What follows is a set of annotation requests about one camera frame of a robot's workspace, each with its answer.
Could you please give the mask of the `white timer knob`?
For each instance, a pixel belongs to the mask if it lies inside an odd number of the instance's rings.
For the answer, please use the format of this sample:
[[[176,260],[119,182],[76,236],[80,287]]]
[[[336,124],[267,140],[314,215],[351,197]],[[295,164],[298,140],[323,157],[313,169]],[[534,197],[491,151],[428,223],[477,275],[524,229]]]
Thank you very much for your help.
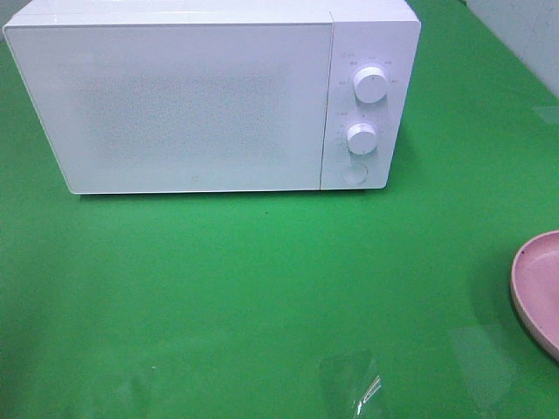
[[[349,152],[354,155],[367,155],[376,150],[378,133],[374,125],[358,123],[347,130]]]

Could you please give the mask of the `pink round plate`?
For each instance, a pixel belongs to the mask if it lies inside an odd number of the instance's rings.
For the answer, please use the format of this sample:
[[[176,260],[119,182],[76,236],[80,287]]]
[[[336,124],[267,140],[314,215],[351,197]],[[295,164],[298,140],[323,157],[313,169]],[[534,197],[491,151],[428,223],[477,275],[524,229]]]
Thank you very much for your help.
[[[514,308],[538,344],[558,359],[558,232],[528,240],[514,256],[510,279]]]

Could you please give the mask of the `white microwave door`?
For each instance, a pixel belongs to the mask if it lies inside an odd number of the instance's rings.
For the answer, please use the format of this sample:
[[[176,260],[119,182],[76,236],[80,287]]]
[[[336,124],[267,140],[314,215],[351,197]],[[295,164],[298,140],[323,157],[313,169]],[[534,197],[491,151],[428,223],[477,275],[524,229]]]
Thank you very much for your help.
[[[330,24],[16,27],[76,194],[317,189]]]

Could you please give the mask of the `round white door button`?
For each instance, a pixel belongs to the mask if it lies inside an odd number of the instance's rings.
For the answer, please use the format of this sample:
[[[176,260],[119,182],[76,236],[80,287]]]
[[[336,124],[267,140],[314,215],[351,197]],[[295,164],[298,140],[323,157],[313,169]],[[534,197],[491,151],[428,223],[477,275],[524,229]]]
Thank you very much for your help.
[[[361,163],[352,163],[342,171],[342,179],[347,184],[359,185],[366,181],[368,169]]]

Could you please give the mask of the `white upper power knob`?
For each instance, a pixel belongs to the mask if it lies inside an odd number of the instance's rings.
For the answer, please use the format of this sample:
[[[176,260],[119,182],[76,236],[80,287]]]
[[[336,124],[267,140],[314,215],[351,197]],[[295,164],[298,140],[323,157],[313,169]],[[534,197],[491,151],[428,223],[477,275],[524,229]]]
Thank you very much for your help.
[[[388,86],[388,73],[378,65],[365,66],[353,77],[355,97],[365,104],[382,100],[388,92]]]

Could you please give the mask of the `white microwave oven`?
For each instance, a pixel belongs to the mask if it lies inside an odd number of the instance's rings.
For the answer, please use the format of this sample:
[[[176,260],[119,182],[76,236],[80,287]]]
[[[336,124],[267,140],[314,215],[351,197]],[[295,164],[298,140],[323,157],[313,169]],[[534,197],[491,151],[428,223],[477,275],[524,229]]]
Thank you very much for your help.
[[[79,195],[380,189],[405,1],[32,1],[3,27]]]

